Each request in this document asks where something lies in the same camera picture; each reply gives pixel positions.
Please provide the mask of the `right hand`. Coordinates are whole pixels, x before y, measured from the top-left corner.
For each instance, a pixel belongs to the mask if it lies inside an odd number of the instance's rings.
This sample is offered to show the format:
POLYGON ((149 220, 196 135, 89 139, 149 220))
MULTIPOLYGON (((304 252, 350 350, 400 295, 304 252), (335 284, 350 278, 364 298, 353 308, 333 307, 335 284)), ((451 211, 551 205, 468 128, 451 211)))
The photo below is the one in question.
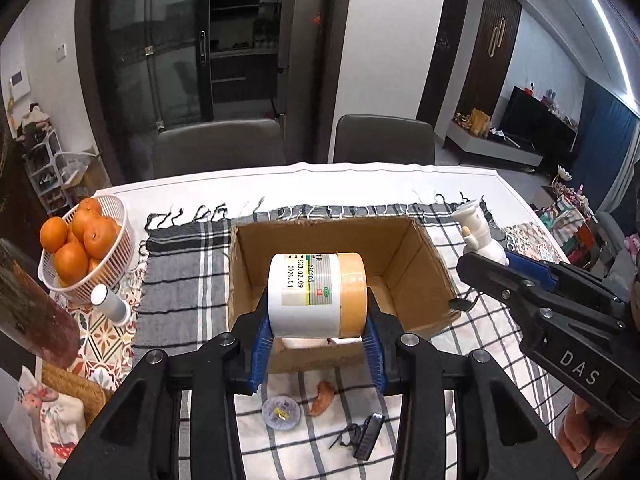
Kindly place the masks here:
POLYGON ((589 426, 587 411, 590 405, 579 396, 573 396, 556 435, 556 442, 566 458, 576 469, 582 461, 582 453, 593 443, 594 450, 602 455, 600 466, 611 463, 620 450, 631 428, 611 427, 595 434, 589 426))

